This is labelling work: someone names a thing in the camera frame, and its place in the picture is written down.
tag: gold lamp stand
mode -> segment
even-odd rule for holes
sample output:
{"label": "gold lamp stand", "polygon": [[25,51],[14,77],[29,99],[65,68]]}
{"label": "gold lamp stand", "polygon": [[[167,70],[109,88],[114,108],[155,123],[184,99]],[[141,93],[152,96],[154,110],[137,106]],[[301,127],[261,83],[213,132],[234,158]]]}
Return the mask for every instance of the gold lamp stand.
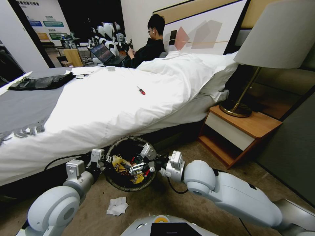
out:
{"label": "gold lamp stand", "polygon": [[252,85],[252,83],[255,81],[257,78],[259,71],[261,67],[258,67],[253,75],[253,77],[250,79],[248,82],[246,88],[244,89],[242,95],[238,99],[237,102],[232,101],[232,100],[225,100],[221,102],[220,104],[220,109],[225,112],[226,114],[229,114],[231,116],[236,116],[236,117],[249,117],[252,113],[252,110],[245,104],[241,103],[241,100],[249,87]]}

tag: black hair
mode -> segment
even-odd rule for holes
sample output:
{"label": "black hair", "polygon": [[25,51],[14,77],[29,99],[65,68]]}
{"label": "black hair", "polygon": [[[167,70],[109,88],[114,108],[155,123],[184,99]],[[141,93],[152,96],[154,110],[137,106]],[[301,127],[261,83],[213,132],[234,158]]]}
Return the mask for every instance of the black hair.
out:
{"label": "black hair", "polygon": [[148,29],[151,27],[151,29],[156,28],[159,35],[163,34],[165,26],[165,20],[163,17],[159,16],[158,14],[154,14],[151,16],[149,22],[148,22]]}

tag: crumpled tissue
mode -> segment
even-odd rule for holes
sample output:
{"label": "crumpled tissue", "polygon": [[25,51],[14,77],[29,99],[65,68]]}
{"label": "crumpled tissue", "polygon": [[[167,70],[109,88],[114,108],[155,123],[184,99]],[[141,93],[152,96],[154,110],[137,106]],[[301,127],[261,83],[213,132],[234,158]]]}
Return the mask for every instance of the crumpled tissue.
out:
{"label": "crumpled tissue", "polygon": [[126,197],[111,199],[106,214],[120,215],[125,213],[128,206]]}

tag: lamp base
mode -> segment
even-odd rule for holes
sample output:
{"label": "lamp base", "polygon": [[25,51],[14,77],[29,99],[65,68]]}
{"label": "lamp base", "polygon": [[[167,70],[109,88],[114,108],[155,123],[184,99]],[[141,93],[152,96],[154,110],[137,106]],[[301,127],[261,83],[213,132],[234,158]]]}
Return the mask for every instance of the lamp base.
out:
{"label": "lamp base", "polygon": [[247,105],[239,103],[236,109],[233,110],[235,105],[236,105],[235,101],[225,100],[220,103],[220,109],[226,114],[235,117],[249,117],[251,115],[252,110]]}

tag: laptop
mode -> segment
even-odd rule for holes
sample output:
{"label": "laptop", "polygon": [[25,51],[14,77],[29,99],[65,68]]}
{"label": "laptop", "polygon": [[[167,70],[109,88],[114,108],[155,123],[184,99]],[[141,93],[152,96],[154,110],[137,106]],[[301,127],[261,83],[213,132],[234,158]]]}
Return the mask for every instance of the laptop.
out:
{"label": "laptop", "polygon": [[104,44],[99,44],[91,49],[98,59],[103,62],[105,66],[119,66],[120,63],[126,58],[126,55],[115,56]]}

